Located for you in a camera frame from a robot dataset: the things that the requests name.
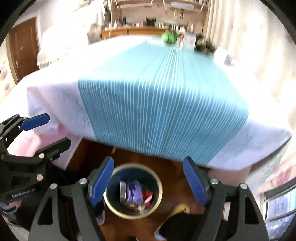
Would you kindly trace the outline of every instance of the teal fabric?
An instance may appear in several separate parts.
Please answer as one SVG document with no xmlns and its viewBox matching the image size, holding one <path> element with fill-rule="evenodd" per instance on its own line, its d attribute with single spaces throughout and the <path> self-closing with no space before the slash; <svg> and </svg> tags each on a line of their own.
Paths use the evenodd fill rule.
<svg viewBox="0 0 296 241">
<path fill-rule="evenodd" d="M 78 82 L 98 142 L 207 163 L 236 135 L 248 107 L 206 55 L 144 42 Z"/>
</svg>

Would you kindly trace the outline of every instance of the trash can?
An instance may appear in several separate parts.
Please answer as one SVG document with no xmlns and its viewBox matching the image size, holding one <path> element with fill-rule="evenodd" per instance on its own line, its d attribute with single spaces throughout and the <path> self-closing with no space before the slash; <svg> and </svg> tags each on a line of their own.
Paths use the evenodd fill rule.
<svg viewBox="0 0 296 241">
<path fill-rule="evenodd" d="M 149 207 L 143 211 L 132 210 L 120 203 L 120 182 L 135 181 L 146 186 L 153 192 Z M 163 187 L 157 174 L 150 168 L 138 164 L 127 163 L 116 167 L 104 192 L 104 200 L 108 208 L 117 216 L 124 219 L 141 219 L 153 213 L 160 204 Z"/>
</svg>

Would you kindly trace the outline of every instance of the green object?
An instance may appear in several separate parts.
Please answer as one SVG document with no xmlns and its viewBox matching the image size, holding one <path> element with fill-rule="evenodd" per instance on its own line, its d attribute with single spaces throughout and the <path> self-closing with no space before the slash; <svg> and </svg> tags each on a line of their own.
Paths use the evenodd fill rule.
<svg viewBox="0 0 296 241">
<path fill-rule="evenodd" d="M 179 36 L 180 35 L 176 32 L 167 30 L 165 33 L 162 34 L 161 39 L 166 44 L 175 44 Z"/>
</svg>

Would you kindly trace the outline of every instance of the door frame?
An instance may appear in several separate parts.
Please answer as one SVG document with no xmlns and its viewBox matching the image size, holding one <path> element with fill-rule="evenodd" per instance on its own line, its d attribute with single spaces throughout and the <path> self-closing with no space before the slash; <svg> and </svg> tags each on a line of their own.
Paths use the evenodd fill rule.
<svg viewBox="0 0 296 241">
<path fill-rule="evenodd" d="M 32 19 L 34 19 L 34 22 L 35 22 L 35 34 L 36 34 L 37 46 L 38 46 L 38 52 L 39 52 L 40 51 L 40 46 L 39 46 L 38 29 L 37 29 L 37 17 L 29 18 L 26 21 L 21 22 L 20 24 L 25 23 L 25 22 L 27 22 L 29 20 L 32 20 Z M 9 32 L 8 32 L 8 34 L 6 36 L 6 51 L 7 51 L 7 57 L 8 57 L 8 63 L 9 63 L 10 70 L 11 70 L 13 79 L 15 81 L 15 84 L 17 84 L 20 81 L 20 77 L 17 74 L 17 71 L 16 71 L 17 67 L 15 65 L 15 61 L 13 59 L 13 55 L 12 55 L 12 51 L 11 51 Z"/>
</svg>

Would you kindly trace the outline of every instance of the blue gripper pad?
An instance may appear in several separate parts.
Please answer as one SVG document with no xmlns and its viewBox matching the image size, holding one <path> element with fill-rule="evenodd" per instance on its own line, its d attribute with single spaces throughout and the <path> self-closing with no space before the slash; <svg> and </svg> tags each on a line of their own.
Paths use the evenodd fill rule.
<svg viewBox="0 0 296 241">
<path fill-rule="evenodd" d="M 199 169 L 191 157 L 186 157 L 183 160 L 183 172 L 196 201 L 200 202 L 204 207 L 207 206 L 209 200 L 207 200 L 206 192 L 209 192 L 210 185 L 205 171 Z"/>
<path fill-rule="evenodd" d="M 48 114 L 41 114 L 23 121 L 22 125 L 20 126 L 20 130 L 28 131 L 34 129 L 36 127 L 45 125 L 49 122 L 49 115 Z"/>
<path fill-rule="evenodd" d="M 94 207 L 103 198 L 104 191 L 112 176 L 114 170 L 114 160 L 107 156 L 101 166 L 91 173 L 91 179 L 88 184 L 88 193 L 90 203 Z"/>
</svg>

